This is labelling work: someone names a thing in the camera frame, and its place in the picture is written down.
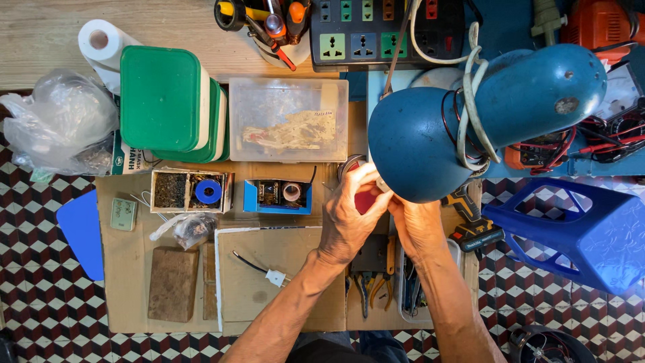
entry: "plastic bag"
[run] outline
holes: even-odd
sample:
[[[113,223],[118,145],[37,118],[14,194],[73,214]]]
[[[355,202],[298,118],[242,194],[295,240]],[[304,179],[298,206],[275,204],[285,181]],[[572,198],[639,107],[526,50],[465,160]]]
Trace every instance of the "plastic bag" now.
[[[4,132],[21,151],[15,162],[65,175],[105,175],[110,170],[119,111],[92,79],[55,69],[36,82],[31,96],[7,94],[0,103],[13,115],[5,118]]]
[[[169,219],[166,223],[150,234],[150,240],[156,241],[173,225],[172,236],[177,243],[187,250],[217,228],[217,220],[213,213],[182,213]]]

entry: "hand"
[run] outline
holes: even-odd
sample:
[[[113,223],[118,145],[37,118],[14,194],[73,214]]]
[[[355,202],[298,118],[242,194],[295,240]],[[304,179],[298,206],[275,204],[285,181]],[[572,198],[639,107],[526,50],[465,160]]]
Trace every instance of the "hand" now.
[[[441,226],[440,206],[439,200],[416,204],[396,195],[390,200],[388,210],[394,217],[399,240],[415,265],[437,255],[438,249],[448,248]]]
[[[366,163],[348,172],[331,200],[323,205],[322,239],[318,246],[322,261],[345,267],[372,233],[394,195],[392,191],[381,192],[376,186],[378,177],[379,172],[373,163]],[[378,196],[376,202],[361,216],[356,210],[354,196],[366,191]]]

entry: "cordless drill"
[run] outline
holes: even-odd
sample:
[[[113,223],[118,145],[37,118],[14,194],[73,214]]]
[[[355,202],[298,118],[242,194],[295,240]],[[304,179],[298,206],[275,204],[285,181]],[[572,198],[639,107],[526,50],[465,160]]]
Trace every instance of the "cordless drill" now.
[[[468,195],[467,185],[455,189],[441,198],[441,205],[454,205],[455,210],[464,218],[464,223],[455,227],[450,238],[457,242],[461,251],[475,251],[477,258],[482,259],[481,249],[504,239],[504,230],[493,221],[483,216],[475,202]]]

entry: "blue plastic stool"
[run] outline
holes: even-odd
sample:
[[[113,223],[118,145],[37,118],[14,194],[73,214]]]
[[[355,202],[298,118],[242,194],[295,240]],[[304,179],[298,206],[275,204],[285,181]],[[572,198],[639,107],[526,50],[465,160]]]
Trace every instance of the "blue plastic stool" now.
[[[565,211],[564,220],[550,220],[517,212],[516,206],[539,187],[562,188],[579,212]],[[571,194],[593,202],[584,211]],[[640,198],[570,181],[534,178],[499,207],[486,205],[482,213],[506,232],[506,243],[517,258],[579,284],[620,295],[645,276],[645,204]],[[538,261],[524,253],[511,234],[528,238],[557,253]],[[564,255],[577,270],[556,264]]]

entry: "green lid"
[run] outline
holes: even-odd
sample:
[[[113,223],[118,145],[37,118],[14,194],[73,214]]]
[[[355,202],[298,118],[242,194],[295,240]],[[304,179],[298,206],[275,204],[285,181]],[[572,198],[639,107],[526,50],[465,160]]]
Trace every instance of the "green lid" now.
[[[221,104],[222,98],[220,97],[221,92],[224,92],[224,95],[228,97],[226,91],[222,89],[219,84],[211,78],[210,80],[210,132],[209,139],[206,146],[199,150],[189,151],[189,152],[172,152],[164,150],[152,150],[152,154],[159,159],[164,160],[175,160],[181,161],[184,163],[208,163],[211,161],[220,162],[228,159],[230,148],[228,146],[228,102],[224,100]],[[219,130],[219,107],[220,105],[224,107],[226,113],[226,125],[224,129],[224,135],[218,133]],[[222,150],[221,156],[217,160],[213,160],[217,154],[217,139],[224,136],[224,148]]]
[[[121,136],[136,149],[186,152],[208,140],[209,77],[183,49],[128,46],[121,55]]]

